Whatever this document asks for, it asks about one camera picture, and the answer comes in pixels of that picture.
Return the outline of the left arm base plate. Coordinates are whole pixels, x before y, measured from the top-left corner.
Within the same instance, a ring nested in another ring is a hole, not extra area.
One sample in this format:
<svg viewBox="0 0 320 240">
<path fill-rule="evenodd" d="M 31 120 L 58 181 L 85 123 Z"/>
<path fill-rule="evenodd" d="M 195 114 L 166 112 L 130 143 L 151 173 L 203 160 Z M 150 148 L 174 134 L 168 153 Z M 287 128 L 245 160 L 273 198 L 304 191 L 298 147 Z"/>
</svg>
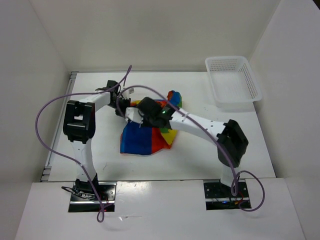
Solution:
<svg viewBox="0 0 320 240">
<path fill-rule="evenodd" d="M 98 198 L 94 193 L 76 190 L 75 184 L 72 187 L 62 186 L 61 188 L 71 193 L 68 207 L 69 213 L 97 213 L 101 209 Z M 105 213 L 115 211 L 116 188 L 116 182 L 99 183 L 97 192 L 104 205 Z"/>
</svg>

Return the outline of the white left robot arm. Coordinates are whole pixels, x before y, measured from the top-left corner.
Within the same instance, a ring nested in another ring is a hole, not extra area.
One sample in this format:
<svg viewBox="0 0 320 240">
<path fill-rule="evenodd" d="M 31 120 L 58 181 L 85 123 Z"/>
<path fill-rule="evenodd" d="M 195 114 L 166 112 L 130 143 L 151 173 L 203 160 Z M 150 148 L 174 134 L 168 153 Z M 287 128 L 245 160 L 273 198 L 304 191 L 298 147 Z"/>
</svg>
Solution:
<svg viewBox="0 0 320 240">
<path fill-rule="evenodd" d="M 119 117 L 125 115 L 131 99 L 120 94 L 121 86 L 114 80 L 108 80 L 98 91 L 105 93 L 93 94 L 79 101 L 69 100 L 66 104 L 63 133 L 71 142 L 77 166 L 77 177 L 72 194 L 89 200 L 96 199 L 100 194 L 98 174 L 93 164 L 92 138 L 96 132 L 96 112 L 108 106 L 115 109 Z"/>
</svg>

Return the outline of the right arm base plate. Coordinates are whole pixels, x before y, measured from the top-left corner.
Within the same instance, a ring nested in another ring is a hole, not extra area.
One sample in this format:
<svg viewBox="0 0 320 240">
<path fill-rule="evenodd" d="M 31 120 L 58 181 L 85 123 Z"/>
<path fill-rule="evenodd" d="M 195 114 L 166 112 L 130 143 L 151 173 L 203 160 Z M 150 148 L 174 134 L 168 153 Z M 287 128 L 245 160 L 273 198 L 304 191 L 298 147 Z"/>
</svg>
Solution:
<svg viewBox="0 0 320 240">
<path fill-rule="evenodd" d="M 237 196 L 233 196 L 230 188 L 219 180 L 204 181 L 203 188 L 207 211 L 234 210 L 239 209 L 239 206 L 243 209 L 252 208 L 247 184 L 244 180 L 239 182 Z"/>
</svg>

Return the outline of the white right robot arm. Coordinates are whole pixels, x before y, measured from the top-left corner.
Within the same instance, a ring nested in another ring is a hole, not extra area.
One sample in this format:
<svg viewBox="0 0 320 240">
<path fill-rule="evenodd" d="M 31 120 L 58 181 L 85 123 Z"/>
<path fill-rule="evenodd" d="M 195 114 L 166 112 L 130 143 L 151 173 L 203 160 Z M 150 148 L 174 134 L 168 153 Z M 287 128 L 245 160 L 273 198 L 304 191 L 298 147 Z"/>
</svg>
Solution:
<svg viewBox="0 0 320 240">
<path fill-rule="evenodd" d="M 223 164 L 219 191 L 230 197 L 237 191 L 237 174 L 249 141 L 235 120 L 214 121 L 191 114 L 170 104 L 161 106 L 155 100 L 145 97 L 137 104 L 135 111 L 140 123 L 148 127 L 178 130 L 207 140 L 217 147 L 218 160 Z"/>
</svg>

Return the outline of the rainbow striped shorts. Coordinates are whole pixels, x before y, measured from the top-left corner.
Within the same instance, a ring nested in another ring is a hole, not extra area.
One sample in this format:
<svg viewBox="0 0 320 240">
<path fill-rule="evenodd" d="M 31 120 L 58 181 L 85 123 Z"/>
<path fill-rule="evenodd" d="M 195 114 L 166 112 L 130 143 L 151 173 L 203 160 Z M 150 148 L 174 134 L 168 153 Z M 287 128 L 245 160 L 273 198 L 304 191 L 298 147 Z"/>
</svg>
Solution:
<svg viewBox="0 0 320 240">
<path fill-rule="evenodd" d="M 170 149 L 178 134 L 175 129 L 141 126 L 128 122 L 120 136 L 120 153 L 149 156 Z"/>
</svg>

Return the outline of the white plastic basket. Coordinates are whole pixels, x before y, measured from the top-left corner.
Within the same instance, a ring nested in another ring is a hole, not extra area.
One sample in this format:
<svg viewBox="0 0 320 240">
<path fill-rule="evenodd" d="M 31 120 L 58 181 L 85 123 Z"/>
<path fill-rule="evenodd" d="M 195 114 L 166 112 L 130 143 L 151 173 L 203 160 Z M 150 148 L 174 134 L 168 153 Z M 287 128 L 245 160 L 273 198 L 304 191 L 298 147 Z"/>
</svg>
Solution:
<svg viewBox="0 0 320 240">
<path fill-rule="evenodd" d="M 231 107 L 262 100 L 261 89 L 244 56 L 208 57 L 205 66 L 217 106 Z"/>
</svg>

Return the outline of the aluminium table edge rail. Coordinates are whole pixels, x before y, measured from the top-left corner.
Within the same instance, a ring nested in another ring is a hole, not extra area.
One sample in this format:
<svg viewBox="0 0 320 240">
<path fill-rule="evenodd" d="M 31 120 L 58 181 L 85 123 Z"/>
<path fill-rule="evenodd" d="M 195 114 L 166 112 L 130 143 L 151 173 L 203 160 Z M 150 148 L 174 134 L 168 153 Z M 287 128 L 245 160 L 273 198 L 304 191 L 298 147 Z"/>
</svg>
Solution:
<svg viewBox="0 0 320 240">
<path fill-rule="evenodd" d="M 66 94 L 70 94 L 72 92 L 74 84 L 75 84 L 75 80 L 76 80 L 76 77 L 77 77 L 77 74 L 78 74 L 78 71 L 72 71 L 70 73 L 70 77 L 69 77 L 69 81 L 68 81 L 68 85 L 67 85 L 67 89 L 66 89 Z M 55 128 L 55 131 L 54 131 L 53 139 L 52 139 L 51 144 L 50 144 L 50 148 L 51 149 L 55 148 L 55 144 L 58 141 L 57 139 L 60 137 L 60 132 L 61 132 L 61 129 L 62 129 L 62 126 L 61 126 L 62 118 L 63 118 L 63 115 L 64 115 L 66 102 L 68 101 L 69 98 L 70 97 L 67 96 L 67 97 L 64 97 L 63 100 L 62 100 L 61 111 L 60 111 L 60 114 L 59 114 L 59 117 L 58 117 L 58 121 L 57 121 L 56 128 Z M 49 176 L 50 176 L 51 169 L 52 169 L 52 166 L 51 166 L 52 154 L 53 153 L 51 151 L 48 152 L 48 155 L 47 155 L 47 158 L 46 158 L 46 162 L 45 162 L 45 165 L 44 165 L 44 168 L 43 168 L 43 171 L 42 171 L 42 175 L 41 175 L 41 178 L 40 178 L 40 182 L 48 182 L 49 181 Z"/>
</svg>

